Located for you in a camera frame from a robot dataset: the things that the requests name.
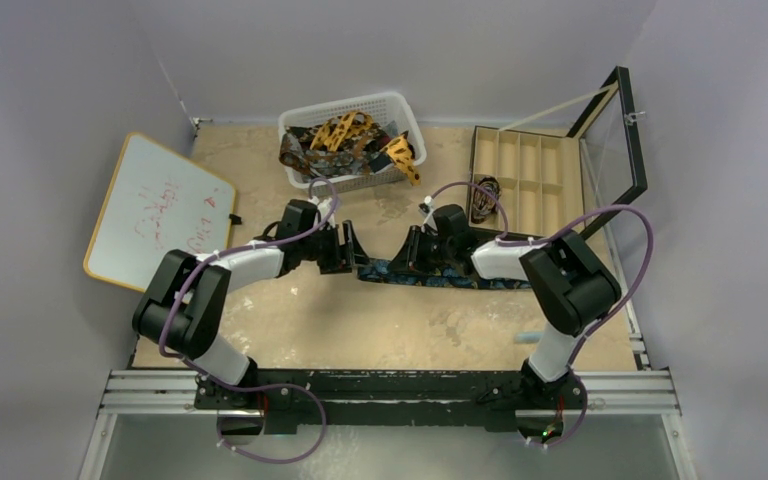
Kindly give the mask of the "navy blue shell pattern tie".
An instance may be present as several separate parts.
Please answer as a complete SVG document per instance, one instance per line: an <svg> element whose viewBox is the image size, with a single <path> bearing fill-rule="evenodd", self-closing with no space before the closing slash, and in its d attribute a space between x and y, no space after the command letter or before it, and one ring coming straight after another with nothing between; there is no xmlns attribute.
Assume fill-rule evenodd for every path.
<svg viewBox="0 0 768 480"><path fill-rule="evenodd" d="M445 267L434 273L397 273L389 269L390 261L372 259L369 265L359 266L356 278L360 281L402 286L431 288L457 288L469 290L530 290L526 280L515 279L470 279L457 273L451 267Z"/></svg>

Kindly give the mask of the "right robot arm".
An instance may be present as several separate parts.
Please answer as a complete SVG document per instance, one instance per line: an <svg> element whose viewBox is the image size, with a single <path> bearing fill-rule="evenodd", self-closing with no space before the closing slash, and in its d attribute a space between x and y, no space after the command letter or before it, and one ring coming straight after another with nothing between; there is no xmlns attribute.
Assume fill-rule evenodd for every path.
<svg viewBox="0 0 768 480"><path fill-rule="evenodd" d="M536 407L556 399L588 328L622 296L616 277L574 230L505 243L483 238L462 207L426 207L397 255L379 272L387 283L471 289L528 289L547 322L522 366L521 392Z"/></svg>

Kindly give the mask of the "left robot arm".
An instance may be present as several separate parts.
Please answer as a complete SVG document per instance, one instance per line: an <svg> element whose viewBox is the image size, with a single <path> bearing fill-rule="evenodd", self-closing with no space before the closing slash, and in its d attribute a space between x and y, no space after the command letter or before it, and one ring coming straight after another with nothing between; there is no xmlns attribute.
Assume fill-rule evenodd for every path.
<svg viewBox="0 0 768 480"><path fill-rule="evenodd" d="M336 200L292 199L280 220L247 244L193 255L167 252L132 316L132 328L166 355L186 361L219 384L232 408L257 399L254 361L219 333L227 296L313 262L323 275L349 273L370 262L353 225L336 225Z"/></svg>

